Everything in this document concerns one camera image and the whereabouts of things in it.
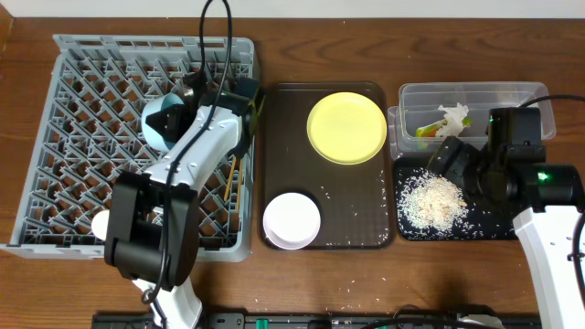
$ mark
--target yellow plate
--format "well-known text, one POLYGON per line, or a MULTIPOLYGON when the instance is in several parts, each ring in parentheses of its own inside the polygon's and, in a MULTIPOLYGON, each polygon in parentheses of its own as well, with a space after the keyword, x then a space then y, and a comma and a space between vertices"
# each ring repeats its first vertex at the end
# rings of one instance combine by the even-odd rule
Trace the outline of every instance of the yellow plate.
POLYGON ((341 165, 361 164, 386 140, 386 120, 368 97, 338 92, 315 104, 307 121, 311 145, 325 159, 341 165))

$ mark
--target food item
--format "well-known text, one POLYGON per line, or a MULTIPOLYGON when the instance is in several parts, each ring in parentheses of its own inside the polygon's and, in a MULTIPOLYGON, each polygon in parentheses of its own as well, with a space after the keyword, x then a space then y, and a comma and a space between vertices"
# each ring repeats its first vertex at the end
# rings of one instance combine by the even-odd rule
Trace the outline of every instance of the food item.
POLYGON ((414 228, 449 232, 453 224, 461 224, 467 216, 463 193, 447 179, 421 171, 421 175, 411 176, 403 183, 399 211, 414 228))
POLYGON ((467 105, 457 103, 454 108, 439 106, 439 111, 445 111, 443 120, 420 127, 416 131, 416 137, 447 137, 459 135, 465 127, 472 125, 472 119, 467 117, 469 109, 467 105))

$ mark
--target plastic bin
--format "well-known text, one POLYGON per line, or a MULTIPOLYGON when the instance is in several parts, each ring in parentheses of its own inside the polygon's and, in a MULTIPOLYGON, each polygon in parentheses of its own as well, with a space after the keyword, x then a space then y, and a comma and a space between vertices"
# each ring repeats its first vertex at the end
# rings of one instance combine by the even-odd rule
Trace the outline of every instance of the plastic bin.
MULTIPOLYGON (((198 37, 55 35, 58 56, 38 129, 10 242, 0 249, 26 258, 103 257, 91 219, 109 208, 112 184, 122 170, 141 173, 164 154, 151 148, 140 127, 144 105, 181 93, 181 77, 199 70, 198 37)), ((227 39, 206 37, 206 73, 224 70, 227 39)), ((258 79, 249 39, 232 40, 231 77, 258 79)), ((233 156, 225 157, 199 191, 197 261, 241 261, 250 255, 253 147, 233 176, 223 201, 233 156), (236 194, 242 177, 239 209, 236 194)), ((160 222, 162 209, 150 219, 160 222)))
MULTIPOLYGON (((515 107, 526 101, 547 96, 547 87, 540 82, 459 82, 411 83, 400 88, 398 107, 388 109, 388 136, 390 154, 396 160, 401 156, 435 152, 444 138, 415 137, 417 128, 443 119, 439 106, 467 105, 473 123, 459 138, 481 149, 487 142, 485 134, 489 110, 515 107)), ((550 101, 533 105, 540 109, 542 139, 552 139, 557 129, 550 101)))

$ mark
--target clear plastic container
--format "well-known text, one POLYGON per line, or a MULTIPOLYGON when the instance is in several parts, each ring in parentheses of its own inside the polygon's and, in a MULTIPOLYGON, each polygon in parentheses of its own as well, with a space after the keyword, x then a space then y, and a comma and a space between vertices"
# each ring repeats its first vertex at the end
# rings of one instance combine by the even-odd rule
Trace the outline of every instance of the clear plastic container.
MULTIPOLYGON (((405 155, 431 154, 439 148, 443 137, 416 137, 415 134, 417 128, 443 119, 445 112, 438 110, 441 105, 455 107, 459 102, 468 106, 468 117, 473 123, 459 134, 459 138, 481 149, 487 142, 485 133, 490 109, 515 107, 547 95, 547 87, 540 82, 405 84, 400 87, 399 107, 388 109, 392 159, 405 155)), ((550 101, 542 101, 533 106, 540 109, 542 139, 552 139, 557 128, 550 101)))

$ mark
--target pile of rice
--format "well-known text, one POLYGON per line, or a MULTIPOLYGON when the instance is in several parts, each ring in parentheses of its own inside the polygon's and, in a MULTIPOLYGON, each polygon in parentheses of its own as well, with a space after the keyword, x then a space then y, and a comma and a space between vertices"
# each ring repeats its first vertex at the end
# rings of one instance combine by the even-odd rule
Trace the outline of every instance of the pile of rice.
POLYGON ((404 182, 398 208, 414 228, 439 231, 461 224, 468 212, 461 189, 426 170, 404 182))

